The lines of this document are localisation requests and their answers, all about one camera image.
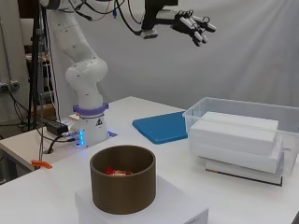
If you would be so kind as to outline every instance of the floor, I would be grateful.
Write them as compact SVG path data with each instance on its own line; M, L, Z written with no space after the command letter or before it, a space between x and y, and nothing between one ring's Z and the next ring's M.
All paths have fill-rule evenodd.
M19 123L20 121L18 119L13 119L7 122L3 122L1 123L1 125L4 124L14 124L14 123ZM15 135L18 135L21 133L21 130L17 127L17 126L11 126L11 127L0 127L0 135L3 138L9 138ZM3 180L3 174L4 174L4 165L2 164L2 162L0 162L0 185L4 184L5 181Z
M49 119L56 120L55 116L50 117ZM20 121L18 119L12 119L10 121L0 123L0 125L17 124L17 123L20 123ZM0 126L0 135L3 138L13 137L13 136L21 134L21 133L22 133L21 129L17 126L9 126L9 127L1 127ZM3 184L2 179L3 179L3 175L4 175L4 171L5 171L4 164L1 162L1 158L2 158L2 152L0 150L0 185ZM18 170L18 176L27 174L26 172L23 171L23 169L21 167L17 167L17 170Z

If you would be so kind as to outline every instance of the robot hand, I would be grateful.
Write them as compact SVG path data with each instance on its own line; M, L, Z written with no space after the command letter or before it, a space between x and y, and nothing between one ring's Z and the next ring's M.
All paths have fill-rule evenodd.
M207 43L205 31L216 32L216 27L209 23L209 17L198 18L193 16L193 11L179 11L174 19L172 29L189 35L197 47Z
M198 47L207 43L204 32L215 33L216 27L209 23L209 17L199 18L193 16L193 11L175 11L162 9L160 7L148 8L148 12L143 20L141 37L152 39L158 36L153 27L157 24L170 25L170 27L180 33L189 35L194 44Z

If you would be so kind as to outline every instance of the wall socket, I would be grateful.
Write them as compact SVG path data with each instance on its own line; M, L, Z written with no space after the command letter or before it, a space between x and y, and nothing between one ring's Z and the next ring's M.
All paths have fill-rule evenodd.
M10 89L12 91L17 91L20 88L19 81L10 81Z
M0 82L0 93L5 93L8 90L9 90L8 84Z

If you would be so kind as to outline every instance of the red object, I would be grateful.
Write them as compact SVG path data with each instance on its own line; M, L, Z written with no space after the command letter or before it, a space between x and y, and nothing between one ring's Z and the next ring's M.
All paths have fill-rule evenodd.
M105 170L105 174L107 175L132 175L132 172L128 171L119 171L119 170L114 170L112 166L109 166Z
M39 167L45 167L47 169L51 169L52 166L48 164L46 161L31 161L32 166L39 166Z

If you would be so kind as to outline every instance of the blue led light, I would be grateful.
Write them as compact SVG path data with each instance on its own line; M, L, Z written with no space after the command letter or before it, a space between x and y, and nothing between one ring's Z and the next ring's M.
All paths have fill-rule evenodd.
M82 130L80 130L80 145L84 147L84 135Z

